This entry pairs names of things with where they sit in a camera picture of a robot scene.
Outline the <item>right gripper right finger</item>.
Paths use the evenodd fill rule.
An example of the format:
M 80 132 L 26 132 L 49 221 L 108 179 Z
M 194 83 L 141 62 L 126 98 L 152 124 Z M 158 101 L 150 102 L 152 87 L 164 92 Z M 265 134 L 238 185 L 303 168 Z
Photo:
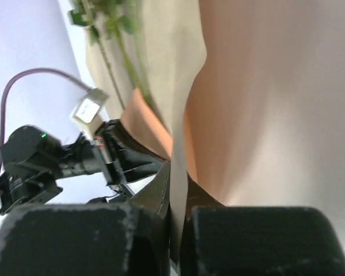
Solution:
M 316 208 L 228 207 L 188 178 L 179 273 L 345 275 L 345 254 Z

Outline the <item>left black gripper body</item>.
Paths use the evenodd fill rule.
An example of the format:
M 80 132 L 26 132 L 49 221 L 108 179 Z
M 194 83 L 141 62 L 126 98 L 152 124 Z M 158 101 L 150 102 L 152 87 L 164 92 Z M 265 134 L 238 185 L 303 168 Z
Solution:
M 110 140 L 97 136 L 89 141 L 79 135 L 72 144 L 62 147 L 59 168 L 61 178 L 103 173 L 108 184 L 123 184 L 124 173 L 116 147 Z

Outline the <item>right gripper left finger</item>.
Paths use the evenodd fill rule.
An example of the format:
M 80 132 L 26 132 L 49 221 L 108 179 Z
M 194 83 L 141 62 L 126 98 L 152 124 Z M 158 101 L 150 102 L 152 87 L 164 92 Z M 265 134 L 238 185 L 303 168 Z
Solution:
M 0 227 L 0 275 L 169 275 L 170 163 L 120 204 L 27 205 Z

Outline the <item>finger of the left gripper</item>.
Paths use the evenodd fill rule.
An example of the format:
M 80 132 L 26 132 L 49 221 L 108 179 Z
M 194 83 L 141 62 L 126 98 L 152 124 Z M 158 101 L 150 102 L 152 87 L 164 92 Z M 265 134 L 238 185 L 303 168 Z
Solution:
M 154 175 L 164 159 L 137 142 L 119 120 L 105 123 L 106 179 L 127 184 Z

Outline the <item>orange beige wrapping paper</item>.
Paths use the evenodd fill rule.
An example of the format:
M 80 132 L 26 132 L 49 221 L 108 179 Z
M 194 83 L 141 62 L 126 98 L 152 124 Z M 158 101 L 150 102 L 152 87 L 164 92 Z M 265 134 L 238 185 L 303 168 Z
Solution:
M 185 172 L 224 205 L 320 209 L 345 251 L 345 1 L 137 1 L 152 104 Z

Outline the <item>pink fake flower stem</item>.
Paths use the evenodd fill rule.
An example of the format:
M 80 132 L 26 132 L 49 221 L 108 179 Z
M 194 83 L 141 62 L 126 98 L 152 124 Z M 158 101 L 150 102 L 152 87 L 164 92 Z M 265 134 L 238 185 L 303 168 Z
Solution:
M 70 23 L 86 35 L 86 65 L 96 86 L 107 92 L 113 104 L 125 109 L 123 88 L 124 49 L 120 21 L 123 1 L 71 1 Z

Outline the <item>brown orange fake flower stem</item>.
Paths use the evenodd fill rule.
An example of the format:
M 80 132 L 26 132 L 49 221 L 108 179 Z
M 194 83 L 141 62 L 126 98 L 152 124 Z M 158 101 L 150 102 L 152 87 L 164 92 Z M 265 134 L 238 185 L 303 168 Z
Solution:
M 118 46 L 132 87 L 140 89 L 142 99 L 151 106 L 151 92 L 140 46 L 137 1 L 106 1 L 105 16 L 106 34 Z

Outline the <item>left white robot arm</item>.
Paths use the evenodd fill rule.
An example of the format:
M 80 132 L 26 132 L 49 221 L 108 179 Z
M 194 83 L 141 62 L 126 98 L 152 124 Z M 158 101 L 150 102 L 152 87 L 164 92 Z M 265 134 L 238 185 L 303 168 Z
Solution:
M 133 197 L 129 183 L 156 174 L 163 158 L 142 146 L 119 120 L 103 122 L 94 140 L 80 134 L 63 145 L 35 126 L 22 126 L 0 147 L 0 214 L 26 203 L 44 204 L 62 192 L 58 179 L 103 173 L 115 202 Z

